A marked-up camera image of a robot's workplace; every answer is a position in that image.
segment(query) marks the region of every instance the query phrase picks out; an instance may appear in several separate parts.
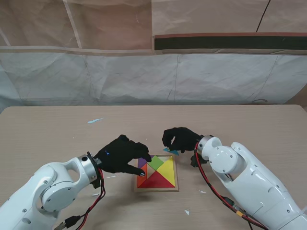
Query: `puzzle piece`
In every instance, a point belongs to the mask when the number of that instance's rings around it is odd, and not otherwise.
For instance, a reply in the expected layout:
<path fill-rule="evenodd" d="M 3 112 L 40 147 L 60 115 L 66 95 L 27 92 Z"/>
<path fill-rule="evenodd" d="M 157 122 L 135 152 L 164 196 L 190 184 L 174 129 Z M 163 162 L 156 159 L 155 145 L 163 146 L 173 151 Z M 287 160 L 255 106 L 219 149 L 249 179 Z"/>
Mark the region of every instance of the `puzzle piece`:
<path fill-rule="evenodd" d="M 147 174 L 146 177 L 147 179 L 155 172 L 155 170 L 148 164 L 147 165 Z"/>
<path fill-rule="evenodd" d="M 147 172 L 147 164 L 145 164 L 145 165 L 143 165 L 143 167 L 141 167 L 141 169 L 143 169 L 144 170 L 144 172 L 146 173 Z M 144 183 L 144 181 L 146 181 L 146 176 L 137 176 L 138 178 L 137 178 L 137 184 L 136 184 L 136 186 L 137 187 L 140 187 L 140 185 L 142 184 L 142 183 Z"/>
<path fill-rule="evenodd" d="M 158 157 L 160 160 L 162 160 L 163 162 L 167 161 L 171 156 L 167 156 L 167 157 Z"/>
<path fill-rule="evenodd" d="M 154 169 L 157 170 L 164 162 L 160 160 L 157 156 L 152 158 L 152 162 L 148 162 L 148 164 Z"/>
<path fill-rule="evenodd" d="M 145 159 L 139 158 L 139 160 L 138 160 L 138 168 L 143 167 L 144 164 L 146 164 L 146 163 L 147 163 L 147 161 Z"/>
<path fill-rule="evenodd" d="M 167 179 L 165 179 L 159 172 L 155 171 L 146 181 L 144 181 L 139 188 L 174 188 Z"/>
<path fill-rule="evenodd" d="M 173 186 L 175 186 L 175 175 L 173 170 L 173 157 L 170 157 L 167 161 L 161 165 L 157 172 L 159 172 L 165 179 L 167 179 Z"/>
<path fill-rule="evenodd" d="M 165 148 L 165 149 L 163 149 L 163 150 L 164 150 L 165 152 L 170 152 L 170 153 L 173 153 L 173 154 L 179 156 L 179 153 L 177 152 L 177 150 L 169 151 L 168 148 Z"/>

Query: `glove finger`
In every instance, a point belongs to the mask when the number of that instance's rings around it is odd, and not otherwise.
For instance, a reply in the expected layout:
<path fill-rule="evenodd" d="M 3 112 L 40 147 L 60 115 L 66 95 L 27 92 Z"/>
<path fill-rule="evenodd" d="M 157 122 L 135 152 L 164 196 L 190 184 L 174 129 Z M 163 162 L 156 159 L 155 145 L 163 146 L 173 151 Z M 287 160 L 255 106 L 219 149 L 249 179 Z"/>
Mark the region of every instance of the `glove finger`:
<path fill-rule="evenodd" d="M 181 145 L 182 145 L 182 142 L 179 141 L 178 138 L 175 138 L 175 140 L 173 141 L 173 143 L 170 145 L 169 147 L 169 150 L 170 151 L 173 151 L 173 150 L 181 150 Z"/>
<path fill-rule="evenodd" d="M 145 176 L 145 172 L 143 169 L 133 167 L 132 165 L 129 165 L 129 164 L 123 166 L 121 171 L 122 173 L 129 173 L 129 174 L 135 174 L 138 176 Z"/>
<path fill-rule="evenodd" d="M 112 167 L 103 167 L 99 166 L 103 171 L 108 172 L 108 173 L 118 173 L 118 170 L 112 168 Z"/>
<path fill-rule="evenodd" d="M 169 147 L 176 133 L 176 128 L 167 129 L 163 133 L 162 142 L 165 147 Z"/>
<path fill-rule="evenodd" d="M 148 150 L 146 145 L 138 142 L 138 143 L 135 144 L 135 148 L 134 149 L 135 149 L 134 156 L 133 156 L 134 159 L 143 158 L 147 162 L 151 162 L 152 161 L 152 158 L 151 158 L 151 156 L 148 153 L 149 150 Z"/>
<path fill-rule="evenodd" d="M 128 141 L 127 142 L 127 145 L 129 146 L 129 148 L 134 148 L 134 145 L 135 145 L 136 143 L 133 141 L 133 140 L 130 140 L 130 141 Z"/>
<path fill-rule="evenodd" d="M 129 138 L 126 135 L 121 134 L 118 139 L 122 140 L 122 141 L 129 141 Z"/>

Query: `tangram puzzle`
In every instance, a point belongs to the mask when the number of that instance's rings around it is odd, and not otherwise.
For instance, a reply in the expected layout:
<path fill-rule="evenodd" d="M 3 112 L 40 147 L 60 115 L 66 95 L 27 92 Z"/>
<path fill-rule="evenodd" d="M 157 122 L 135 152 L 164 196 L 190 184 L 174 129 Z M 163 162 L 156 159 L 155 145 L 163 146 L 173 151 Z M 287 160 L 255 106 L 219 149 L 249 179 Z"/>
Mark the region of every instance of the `tangram puzzle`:
<path fill-rule="evenodd" d="M 144 177 L 136 177 L 136 192 L 178 191 L 176 164 L 173 156 L 151 156 L 152 162 L 138 159 L 138 168 L 144 170 Z"/>

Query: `wooden frame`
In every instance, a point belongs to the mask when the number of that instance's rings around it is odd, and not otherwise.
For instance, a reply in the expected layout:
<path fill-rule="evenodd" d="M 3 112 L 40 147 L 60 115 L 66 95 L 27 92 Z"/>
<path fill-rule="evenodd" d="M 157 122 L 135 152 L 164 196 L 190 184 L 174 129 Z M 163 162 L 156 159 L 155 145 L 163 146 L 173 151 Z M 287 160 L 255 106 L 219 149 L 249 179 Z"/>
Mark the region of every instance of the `wooden frame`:
<path fill-rule="evenodd" d="M 173 169 L 174 169 L 174 176 L 175 176 L 175 188 L 137 188 L 137 177 L 135 176 L 134 179 L 134 192 L 137 193 L 144 193 L 144 192 L 178 192 L 178 179 L 177 179 L 177 169 L 176 169 L 176 161 L 175 156 L 172 155 L 155 155 L 157 157 L 173 157 Z M 138 167 L 138 159 L 135 161 L 135 167 Z"/>

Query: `blue puzzle piece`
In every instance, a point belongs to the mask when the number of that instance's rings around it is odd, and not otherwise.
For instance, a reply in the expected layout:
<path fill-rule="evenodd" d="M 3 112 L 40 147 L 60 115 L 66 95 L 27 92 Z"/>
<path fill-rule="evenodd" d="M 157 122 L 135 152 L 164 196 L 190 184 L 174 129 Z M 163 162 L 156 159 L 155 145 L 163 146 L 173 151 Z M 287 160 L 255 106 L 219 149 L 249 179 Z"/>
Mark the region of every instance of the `blue puzzle piece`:
<path fill-rule="evenodd" d="M 170 153 L 173 153 L 173 154 L 179 156 L 179 153 L 177 152 L 177 150 L 168 151 L 167 148 L 165 148 L 165 149 L 163 149 L 163 150 L 164 150 L 165 152 L 170 152 Z"/>

